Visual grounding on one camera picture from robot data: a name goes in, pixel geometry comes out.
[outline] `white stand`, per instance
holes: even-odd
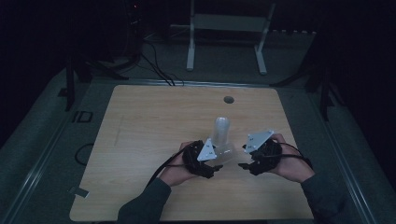
[[[260,43],[254,47],[256,53],[257,64],[259,66],[260,74],[266,75],[267,69],[265,67],[262,56],[262,47],[264,45],[265,37],[268,33],[268,28],[271,24],[271,19],[274,14],[276,4],[270,6],[267,18],[262,17],[243,17],[243,16],[225,16],[225,15],[209,15],[209,14],[195,14],[194,0],[191,0],[191,15],[190,15],[190,45],[187,56],[187,71],[194,69],[194,54],[195,54],[195,29],[209,29],[209,30],[226,30],[226,31],[248,31],[248,32],[262,32]]]

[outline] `round hole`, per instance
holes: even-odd
[[[232,96],[225,96],[225,97],[224,97],[224,102],[225,102],[226,104],[232,104],[232,103],[234,102],[234,99],[233,99]]]

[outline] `hand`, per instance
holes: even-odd
[[[285,139],[280,133],[273,134],[271,138],[278,143],[286,143]],[[283,144],[281,144],[281,146],[282,154],[300,155],[300,153],[292,147]],[[298,183],[303,183],[306,179],[315,174],[315,172],[311,169],[311,167],[309,167],[308,164],[306,164],[305,161],[290,157],[282,158],[277,167],[270,170],[269,172],[283,176],[290,181]]]
[[[180,145],[180,149],[183,149],[185,146],[190,144],[192,142],[185,142]],[[178,155],[176,158],[174,158],[169,165],[174,165],[174,166],[168,166],[163,169],[163,172],[160,174],[159,178],[165,182],[169,187],[177,186],[181,183],[183,183],[186,180],[189,180],[191,178],[197,177],[198,175],[193,175],[191,174],[186,167],[183,166],[183,153]]]

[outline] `wooden tabletop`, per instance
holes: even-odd
[[[225,96],[234,99],[224,102]],[[248,133],[274,130],[295,145],[277,92],[272,89],[117,86],[107,107],[70,217],[116,220],[122,205],[138,196],[180,143],[206,140],[215,119],[230,120],[232,161],[206,179],[172,188],[161,220],[312,218],[301,186],[272,174],[251,175],[242,149]]]

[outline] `person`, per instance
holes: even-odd
[[[278,143],[286,143],[280,133],[271,137]],[[180,149],[188,143],[182,143]],[[283,145],[283,154],[299,155],[294,148]],[[183,164],[182,154],[178,155],[163,169],[159,177],[148,185],[142,194],[125,204],[119,211],[118,224],[124,223],[158,223],[171,188],[184,181],[197,177],[191,174]],[[314,220],[317,223],[353,223],[348,211],[348,197],[339,190],[325,174],[315,174],[305,161],[296,158],[282,158],[276,168],[269,171],[290,181],[301,184]]]

